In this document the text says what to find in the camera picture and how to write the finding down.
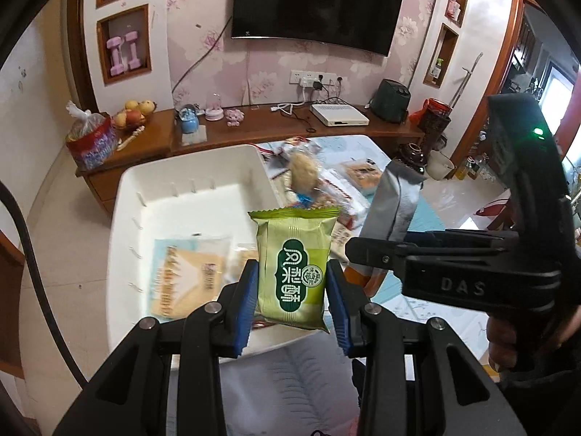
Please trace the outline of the person's right hand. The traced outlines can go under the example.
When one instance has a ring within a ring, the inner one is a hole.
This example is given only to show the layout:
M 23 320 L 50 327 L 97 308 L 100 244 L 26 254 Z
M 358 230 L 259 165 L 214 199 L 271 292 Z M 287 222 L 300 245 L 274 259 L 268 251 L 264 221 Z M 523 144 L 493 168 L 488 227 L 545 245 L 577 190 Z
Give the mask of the person's right hand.
M 580 330 L 580 308 L 561 322 L 552 336 L 543 341 L 543 346 L 561 347 Z M 515 329 L 506 321 L 488 316 L 488 365 L 497 373 L 514 369 L 518 358 L 518 343 Z

